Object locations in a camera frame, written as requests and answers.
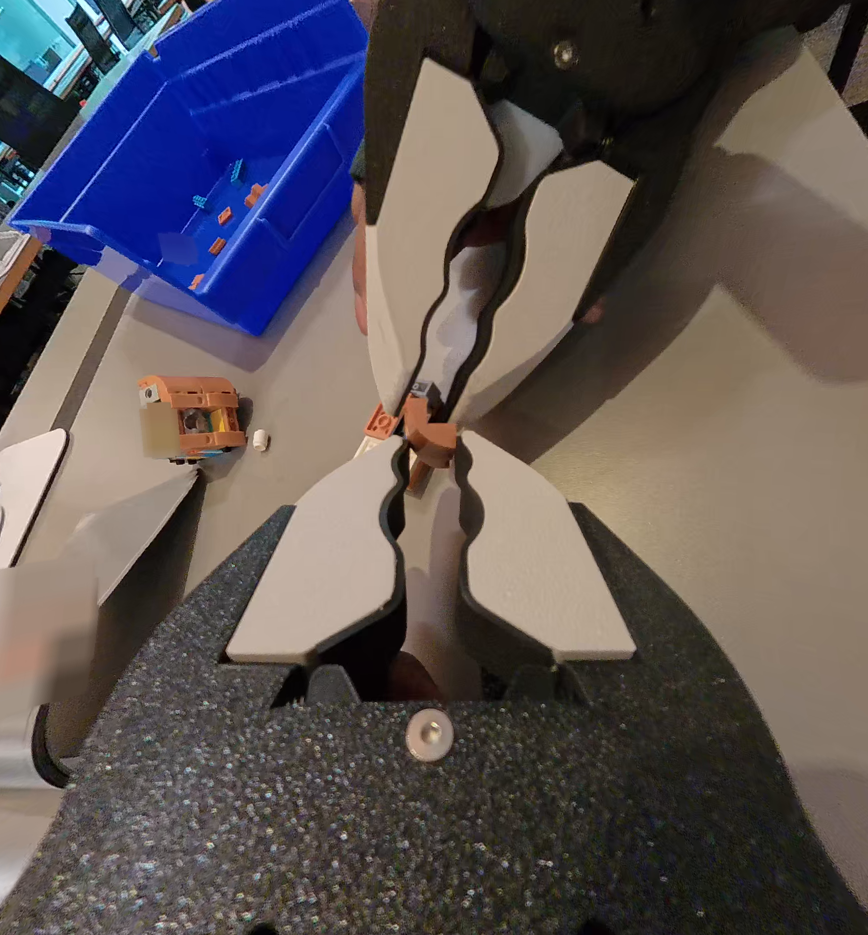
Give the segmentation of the small orange brown brick assembly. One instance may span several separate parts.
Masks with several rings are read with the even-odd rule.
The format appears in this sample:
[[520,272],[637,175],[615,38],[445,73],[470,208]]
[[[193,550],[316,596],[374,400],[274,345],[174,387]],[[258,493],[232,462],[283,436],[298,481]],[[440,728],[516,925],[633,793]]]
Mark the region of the small orange brown brick assembly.
[[[411,387],[409,398],[423,399],[427,404],[428,415],[433,415],[440,406],[440,390],[432,380],[417,380]],[[393,434],[403,434],[404,415],[387,412],[379,403],[373,411],[364,428],[363,438],[358,446],[355,457],[359,457]],[[420,460],[417,451],[411,450],[409,457],[409,482],[406,492],[413,497],[423,497],[429,483],[433,468]]]

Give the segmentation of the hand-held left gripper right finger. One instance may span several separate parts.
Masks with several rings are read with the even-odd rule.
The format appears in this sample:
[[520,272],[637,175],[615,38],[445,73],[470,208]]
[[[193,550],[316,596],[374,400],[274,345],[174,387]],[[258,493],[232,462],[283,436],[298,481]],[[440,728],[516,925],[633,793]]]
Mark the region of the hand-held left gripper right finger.
[[473,431],[457,442],[462,636],[481,664],[631,658],[636,645],[574,511]]

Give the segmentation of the grey desk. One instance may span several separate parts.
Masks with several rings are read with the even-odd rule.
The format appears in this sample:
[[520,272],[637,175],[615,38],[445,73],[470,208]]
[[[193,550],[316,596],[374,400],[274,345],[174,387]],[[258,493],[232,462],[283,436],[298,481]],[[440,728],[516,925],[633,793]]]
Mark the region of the grey desk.
[[409,650],[448,695],[274,706],[288,666],[220,663],[291,505],[378,399],[345,221],[264,338],[117,290],[108,345],[23,558],[170,493],[136,379],[234,378],[272,435],[198,482],[101,612],[153,635],[59,792],[0,793],[0,933],[868,932],[868,142],[800,37],[757,40],[665,221],[473,426],[576,507],[639,648],[576,700],[472,700],[447,472],[408,497]]

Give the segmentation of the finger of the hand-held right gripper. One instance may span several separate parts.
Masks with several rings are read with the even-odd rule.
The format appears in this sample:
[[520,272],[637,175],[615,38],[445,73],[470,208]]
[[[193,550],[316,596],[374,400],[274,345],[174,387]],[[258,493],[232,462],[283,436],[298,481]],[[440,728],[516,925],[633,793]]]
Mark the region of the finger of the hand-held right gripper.
[[416,380],[446,396],[475,341],[499,251],[451,260],[476,212],[511,204],[563,150],[557,130],[423,60],[378,219],[367,226],[370,362],[385,411]]
[[567,335],[634,188],[602,161],[542,178],[525,218],[520,275],[492,318],[487,349],[453,408],[455,424],[496,408]]

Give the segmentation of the colourful brick model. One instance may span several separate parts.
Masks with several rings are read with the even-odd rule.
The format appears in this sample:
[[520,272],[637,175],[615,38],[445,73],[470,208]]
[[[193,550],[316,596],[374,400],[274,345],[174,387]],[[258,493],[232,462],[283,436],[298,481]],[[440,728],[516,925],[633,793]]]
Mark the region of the colourful brick model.
[[149,375],[137,383],[145,457],[197,465],[246,446],[240,397],[225,378]]

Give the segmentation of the blue plastic bin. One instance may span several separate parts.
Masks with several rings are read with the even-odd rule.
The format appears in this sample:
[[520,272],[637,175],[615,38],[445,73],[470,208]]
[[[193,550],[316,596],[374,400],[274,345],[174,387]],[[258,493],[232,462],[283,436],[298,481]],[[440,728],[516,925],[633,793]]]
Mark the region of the blue plastic bin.
[[[348,210],[367,32],[346,1],[219,1],[141,53],[9,224],[156,305],[260,336]],[[201,213],[268,188],[196,292]]]

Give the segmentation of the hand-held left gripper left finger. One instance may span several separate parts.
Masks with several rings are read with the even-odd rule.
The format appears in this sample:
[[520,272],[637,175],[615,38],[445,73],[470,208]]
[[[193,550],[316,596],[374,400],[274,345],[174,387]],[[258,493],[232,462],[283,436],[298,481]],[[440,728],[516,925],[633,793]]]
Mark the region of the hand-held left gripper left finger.
[[406,635],[404,493],[409,448],[388,438],[300,498],[230,641],[233,662],[371,664]]

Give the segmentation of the brown notched brick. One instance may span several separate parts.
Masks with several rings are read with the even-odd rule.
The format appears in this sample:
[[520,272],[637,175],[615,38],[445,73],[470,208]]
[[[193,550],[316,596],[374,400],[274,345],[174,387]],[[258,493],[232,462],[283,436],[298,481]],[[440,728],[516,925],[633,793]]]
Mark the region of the brown notched brick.
[[428,402],[419,396],[406,399],[402,415],[404,436],[417,458],[434,469],[448,468],[456,451],[456,426],[431,422]]

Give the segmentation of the person's left hand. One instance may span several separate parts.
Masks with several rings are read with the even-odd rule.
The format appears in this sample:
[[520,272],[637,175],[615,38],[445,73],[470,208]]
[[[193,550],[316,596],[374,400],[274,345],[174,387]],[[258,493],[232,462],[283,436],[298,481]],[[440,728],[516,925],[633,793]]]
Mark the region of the person's left hand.
[[424,665],[405,651],[400,651],[390,666],[387,695],[393,702],[444,701],[443,692]]

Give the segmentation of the white metal stand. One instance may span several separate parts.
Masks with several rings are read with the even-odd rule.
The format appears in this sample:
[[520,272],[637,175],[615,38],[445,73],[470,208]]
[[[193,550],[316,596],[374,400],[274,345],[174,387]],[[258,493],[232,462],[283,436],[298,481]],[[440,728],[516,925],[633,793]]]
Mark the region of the white metal stand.
[[68,442],[67,431],[58,428],[0,451],[0,570],[19,557]]

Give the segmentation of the loose orange bricks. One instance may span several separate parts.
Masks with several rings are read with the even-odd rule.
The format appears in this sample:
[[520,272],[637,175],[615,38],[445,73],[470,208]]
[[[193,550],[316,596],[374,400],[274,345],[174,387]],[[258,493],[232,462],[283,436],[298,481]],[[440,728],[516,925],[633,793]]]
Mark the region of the loose orange bricks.
[[228,204],[218,205],[219,210],[216,213],[213,212],[216,206],[210,198],[204,202],[201,213],[204,216],[208,214],[215,219],[215,222],[209,230],[204,228],[199,232],[199,246],[207,248],[207,252],[202,255],[202,259],[198,260],[199,272],[194,275],[188,286],[191,292],[199,289],[211,265],[227,247],[229,238],[236,234],[241,222],[243,223],[252,214],[257,202],[264,197],[267,188],[267,184],[253,183],[248,193],[245,194],[243,206],[239,206],[239,202],[233,204],[236,200],[233,198]]

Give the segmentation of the grey instruction booklet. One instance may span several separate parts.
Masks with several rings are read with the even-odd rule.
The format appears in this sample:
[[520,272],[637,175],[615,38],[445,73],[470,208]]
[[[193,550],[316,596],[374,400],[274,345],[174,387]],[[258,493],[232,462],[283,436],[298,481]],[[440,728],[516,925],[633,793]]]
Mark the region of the grey instruction booklet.
[[55,557],[0,569],[0,786],[69,782],[183,596],[202,498],[188,471],[84,516]]

